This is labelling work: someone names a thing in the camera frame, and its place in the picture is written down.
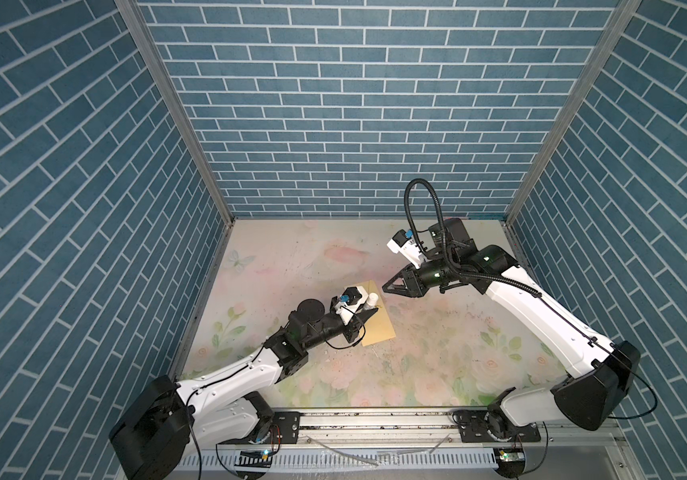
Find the yellow envelope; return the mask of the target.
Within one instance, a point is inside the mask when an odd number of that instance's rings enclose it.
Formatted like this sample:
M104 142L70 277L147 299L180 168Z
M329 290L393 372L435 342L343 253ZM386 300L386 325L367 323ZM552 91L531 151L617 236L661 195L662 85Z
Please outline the yellow envelope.
M395 332L393 322L391 322L391 318L389 318L389 312L387 312L387 306L385 306L381 288L377 286L375 280L365 281L363 287L368 294L375 293L379 296L379 300L377 300L377 304L375 304L375 306L379 308L379 311L365 323L367 332L365 332L365 339L363 339L361 344L363 344L363 346L371 346L395 339L395 337L397 337L397 332Z

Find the white glue stick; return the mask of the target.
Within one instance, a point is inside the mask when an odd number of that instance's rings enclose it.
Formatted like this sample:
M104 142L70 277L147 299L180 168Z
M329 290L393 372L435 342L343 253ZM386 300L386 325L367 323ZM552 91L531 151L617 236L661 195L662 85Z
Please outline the white glue stick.
M369 295L367 295L367 301L365 301L365 309L371 310L377 308L377 302L379 302L379 296L376 293L369 293Z

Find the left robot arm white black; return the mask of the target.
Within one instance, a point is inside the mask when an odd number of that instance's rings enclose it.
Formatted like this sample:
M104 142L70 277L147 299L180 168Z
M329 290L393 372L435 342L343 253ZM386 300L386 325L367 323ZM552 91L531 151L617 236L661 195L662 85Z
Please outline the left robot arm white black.
M260 390L295 374L311 349L339 335L359 345L377 302L377 294L354 287L330 306L304 300L249 356L194 379L149 382L108 434L126 478L163 479L204 444L267 436L273 412Z

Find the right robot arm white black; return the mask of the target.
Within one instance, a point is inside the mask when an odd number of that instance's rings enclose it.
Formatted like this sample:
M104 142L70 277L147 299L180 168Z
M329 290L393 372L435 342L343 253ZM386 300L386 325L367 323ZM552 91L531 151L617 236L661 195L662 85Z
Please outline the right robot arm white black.
M509 388L487 408L491 436L507 441L537 422L567 420L595 431L627 397L641 361L631 342L612 342L553 299L507 250L479 248L459 218L429 227L433 247L401 229L387 247L407 266L383 285L383 292L421 298L433 288L447 292L471 286L511 312L561 362L565 377L551 385Z

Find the left controller board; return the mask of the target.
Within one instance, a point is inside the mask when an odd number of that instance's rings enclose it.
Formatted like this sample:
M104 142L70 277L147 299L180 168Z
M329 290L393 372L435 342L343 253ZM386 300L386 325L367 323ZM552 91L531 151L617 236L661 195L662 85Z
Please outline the left controller board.
M273 462L274 453L267 450L239 451L235 457L235 470L247 471L250 468L268 469Z

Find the controller board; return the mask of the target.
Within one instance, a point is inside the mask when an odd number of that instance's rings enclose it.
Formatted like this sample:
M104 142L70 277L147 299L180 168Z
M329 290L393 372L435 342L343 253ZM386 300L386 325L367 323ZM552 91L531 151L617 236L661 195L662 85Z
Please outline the controller board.
M250 468L268 469L273 462L274 453L267 450L239 451L235 457L235 470L247 471Z
M515 448L499 448L495 449L495 458L497 458L497 463L499 465L503 464L527 464L527 456L525 452L520 449Z

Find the right controller board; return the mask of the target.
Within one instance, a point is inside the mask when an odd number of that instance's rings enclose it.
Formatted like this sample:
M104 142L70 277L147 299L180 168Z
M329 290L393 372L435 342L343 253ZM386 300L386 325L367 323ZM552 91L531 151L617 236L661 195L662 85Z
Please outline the right controller board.
M527 464L527 456L525 452L520 449L515 448L499 448L495 449L495 458L497 458L497 463L499 465L503 464Z

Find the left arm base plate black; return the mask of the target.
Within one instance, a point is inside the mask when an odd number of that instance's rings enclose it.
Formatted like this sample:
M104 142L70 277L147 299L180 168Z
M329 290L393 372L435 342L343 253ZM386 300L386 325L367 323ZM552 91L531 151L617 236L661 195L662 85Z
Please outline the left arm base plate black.
M273 414L273 418L259 418L255 428L247 436L226 440L230 445L268 445L297 444L300 430L301 414L298 411L279 411Z

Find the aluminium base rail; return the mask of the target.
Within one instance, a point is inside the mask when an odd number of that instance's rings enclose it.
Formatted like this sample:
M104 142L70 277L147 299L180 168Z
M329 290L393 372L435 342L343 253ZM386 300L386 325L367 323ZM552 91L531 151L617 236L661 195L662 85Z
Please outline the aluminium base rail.
M621 430L607 424L595 432L557 422L535 424L539 443L463 443L451 421L453 409L301 409L297 444L204 444L163 479L639 479L641 464ZM307 437L357 454L365 449L431 447L451 441L433 454L413 454L373 467L354 462ZM495 449L525 452L527 464L497 463ZM273 452L268 469L235 470L239 451Z

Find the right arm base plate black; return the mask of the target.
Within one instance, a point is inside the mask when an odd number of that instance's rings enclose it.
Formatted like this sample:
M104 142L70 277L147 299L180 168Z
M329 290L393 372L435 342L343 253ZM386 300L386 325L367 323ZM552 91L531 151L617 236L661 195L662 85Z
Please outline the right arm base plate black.
M463 443L539 443L541 432L535 424L517 427L486 409L461 409L451 412L451 421Z

